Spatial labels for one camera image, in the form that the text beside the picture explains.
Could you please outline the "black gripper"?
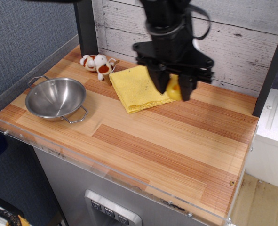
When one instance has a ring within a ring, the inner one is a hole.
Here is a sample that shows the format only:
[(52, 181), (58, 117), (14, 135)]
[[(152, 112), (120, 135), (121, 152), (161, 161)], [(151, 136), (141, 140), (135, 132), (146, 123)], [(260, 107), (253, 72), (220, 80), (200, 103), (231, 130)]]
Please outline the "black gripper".
[(138, 64), (147, 67), (158, 92), (165, 93), (171, 73), (179, 76), (183, 101), (190, 99), (197, 82), (212, 82), (213, 59), (200, 50), (193, 57), (190, 56), (192, 40), (197, 39), (192, 21), (178, 21), (165, 27), (156, 27), (147, 22), (146, 29), (151, 41), (137, 42), (133, 50), (137, 53)]

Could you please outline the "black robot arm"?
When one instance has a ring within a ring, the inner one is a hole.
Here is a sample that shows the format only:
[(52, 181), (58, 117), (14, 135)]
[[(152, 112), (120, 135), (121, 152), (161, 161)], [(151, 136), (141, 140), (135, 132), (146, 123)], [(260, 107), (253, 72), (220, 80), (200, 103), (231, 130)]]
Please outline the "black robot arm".
[(181, 100), (188, 101), (198, 81), (211, 83), (214, 61), (200, 52), (194, 43), (204, 39), (209, 30), (199, 37), (194, 35), (192, 13), (207, 20), (208, 13), (188, 0), (143, 0), (149, 42), (133, 45), (137, 63), (146, 66), (156, 89), (163, 94), (172, 74), (178, 75)]

